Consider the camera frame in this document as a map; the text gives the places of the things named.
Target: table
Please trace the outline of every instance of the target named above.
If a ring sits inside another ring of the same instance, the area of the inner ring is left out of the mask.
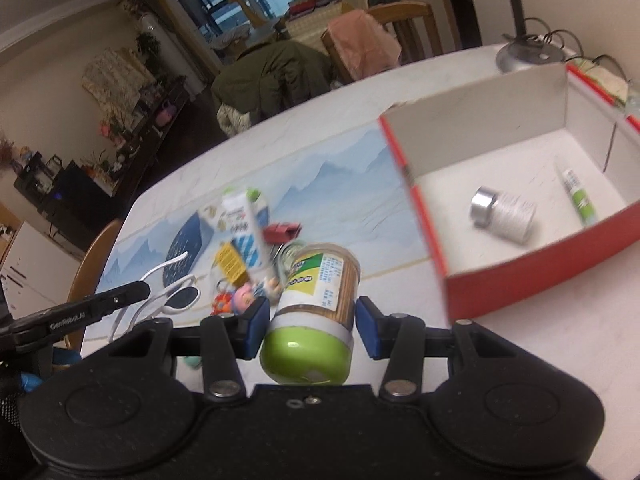
[[[141,195],[130,210],[119,240],[158,222],[169,211],[225,183],[309,145],[375,120],[385,109],[453,86],[498,75],[500,45],[465,50],[404,66],[292,108],[233,137],[175,171]],[[599,266],[519,304],[478,321],[524,349],[583,380],[600,396],[606,425],[590,465],[604,478],[633,478],[640,472],[640,244]],[[373,275],[360,283],[386,314],[407,312],[427,325],[446,326],[431,261]],[[348,383],[380,387],[385,362],[372,362],[358,335]],[[104,342],[88,341],[83,354]],[[268,382],[259,363],[240,362],[248,389]],[[423,391],[446,377],[444,360],[425,360]],[[199,373],[178,367],[177,377],[202,388]]]

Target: open cardboard box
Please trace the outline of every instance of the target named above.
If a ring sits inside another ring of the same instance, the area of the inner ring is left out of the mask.
[[[401,105],[380,123],[406,176],[450,320],[522,300],[640,239],[640,135],[564,64]],[[582,182],[596,225],[582,226],[556,155]],[[470,201],[481,186],[536,203],[526,245],[473,226]]]

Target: green tube cap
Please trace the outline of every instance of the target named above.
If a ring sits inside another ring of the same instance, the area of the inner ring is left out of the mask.
[[[266,335],[260,364],[279,384],[343,384],[351,368],[351,348],[321,330],[282,327]]]

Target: white refrigerator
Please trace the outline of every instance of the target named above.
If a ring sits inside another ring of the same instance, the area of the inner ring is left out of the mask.
[[[65,303],[79,266],[50,238],[23,222],[0,269],[9,313],[19,319]]]

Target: handle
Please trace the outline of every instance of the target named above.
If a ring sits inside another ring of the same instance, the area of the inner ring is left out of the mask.
[[[25,279],[25,280],[27,279],[27,277],[26,277],[23,273],[21,273],[18,269],[16,269],[14,266],[9,266],[9,268],[10,268],[13,272],[15,272],[18,276],[20,276],[21,278],[23,278],[23,279]]]
[[[20,288],[24,288],[24,285],[21,284],[20,282],[17,282],[16,280],[14,280],[11,276],[7,275],[7,277],[14,282],[17,286],[19,286]]]

